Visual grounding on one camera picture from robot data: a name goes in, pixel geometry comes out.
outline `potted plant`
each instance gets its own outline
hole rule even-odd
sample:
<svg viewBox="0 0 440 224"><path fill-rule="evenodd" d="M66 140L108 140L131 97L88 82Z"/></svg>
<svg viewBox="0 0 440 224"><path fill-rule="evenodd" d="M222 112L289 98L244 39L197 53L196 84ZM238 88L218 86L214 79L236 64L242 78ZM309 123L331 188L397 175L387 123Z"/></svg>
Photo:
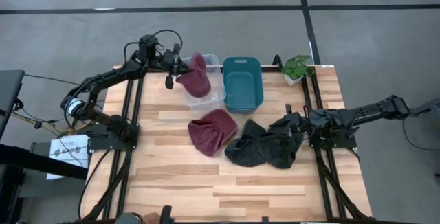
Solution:
<svg viewBox="0 0 440 224"><path fill-rule="evenodd" d="M312 75L314 69L308 68L304 63L310 59L309 55L297 55L287 60L283 67L284 79L289 85L298 83L307 74Z"/></svg>

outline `teal basket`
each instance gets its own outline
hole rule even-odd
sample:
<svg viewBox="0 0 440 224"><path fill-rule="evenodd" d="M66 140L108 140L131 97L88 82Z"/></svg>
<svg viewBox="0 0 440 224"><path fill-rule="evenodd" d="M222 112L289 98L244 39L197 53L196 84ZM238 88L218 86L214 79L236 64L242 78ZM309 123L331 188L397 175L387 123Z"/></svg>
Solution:
<svg viewBox="0 0 440 224"><path fill-rule="evenodd" d="M223 62L226 109L231 113L253 113L263 103L260 62L250 57L227 58Z"/></svg>

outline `wooden tabletop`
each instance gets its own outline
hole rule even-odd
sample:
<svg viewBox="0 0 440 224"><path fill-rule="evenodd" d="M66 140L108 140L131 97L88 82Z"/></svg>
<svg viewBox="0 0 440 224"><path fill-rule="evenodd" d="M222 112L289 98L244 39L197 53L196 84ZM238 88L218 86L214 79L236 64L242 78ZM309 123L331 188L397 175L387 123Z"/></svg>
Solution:
<svg viewBox="0 0 440 224"><path fill-rule="evenodd" d="M335 68L316 66L324 108L343 108ZM204 113L185 105L183 87L164 86L166 74L150 73L144 79L139 114L140 139L131 161L125 212L142 216L160 214L163 205L173 207L176 221L271 221L325 220L318 170L313 150L303 142L294 165L287 170L269 164L246 168L231 163L221 149L214 157L201 154L193 146L188 123ZM127 82L110 88L104 112L121 114ZM248 118L261 126L282 118L285 104L303 113L301 84L289 86L281 73L264 73L264 103L253 114L231 114L239 125L238 137ZM309 83L311 98L313 88ZM131 98L133 110L135 90ZM359 209L371 215L369 200L358 159L347 149L333 149L341 186ZM103 152L91 159L89 174ZM82 215L97 203L109 182L113 151L93 176L82 202ZM338 215L333 190L329 186L333 213ZM116 212L113 198L112 214Z"/></svg>

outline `maroon towel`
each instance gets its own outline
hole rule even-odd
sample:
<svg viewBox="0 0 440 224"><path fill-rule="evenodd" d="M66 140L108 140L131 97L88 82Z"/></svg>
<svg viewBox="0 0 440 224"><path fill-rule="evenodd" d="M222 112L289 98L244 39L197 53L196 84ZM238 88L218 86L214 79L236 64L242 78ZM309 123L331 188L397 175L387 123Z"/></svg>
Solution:
<svg viewBox="0 0 440 224"><path fill-rule="evenodd" d="M199 53L194 54L189 67L192 72L177 77L176 82L182 84L190 95L202 98L211 91L203 56Z"/></svg>
<svg viewBox="0 0 440 224"><path fill-rule="evenodd" d="M195 148L213 156L237 131L237 123L223 109L215 109L200 120L191 121L188 131Z"/></svg>

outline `transparent bin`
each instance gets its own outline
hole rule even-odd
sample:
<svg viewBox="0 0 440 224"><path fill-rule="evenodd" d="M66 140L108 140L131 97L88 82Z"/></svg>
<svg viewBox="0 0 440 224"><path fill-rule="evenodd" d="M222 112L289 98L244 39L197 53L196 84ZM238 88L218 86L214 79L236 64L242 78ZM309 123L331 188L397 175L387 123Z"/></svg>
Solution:
<svg viewBox="0 0 440 224"><path fill-rule="evenodd" d="M210 111L221 108L221 103L226 97L219 59L214 54L203 55L203 59L206 63L206 75L211 84L211 91L202 98L193 97L187 91L184 91L186 105L191 107L193 111ZM192 60L192 57L182 59L187 65L190 65Z"/></svg>

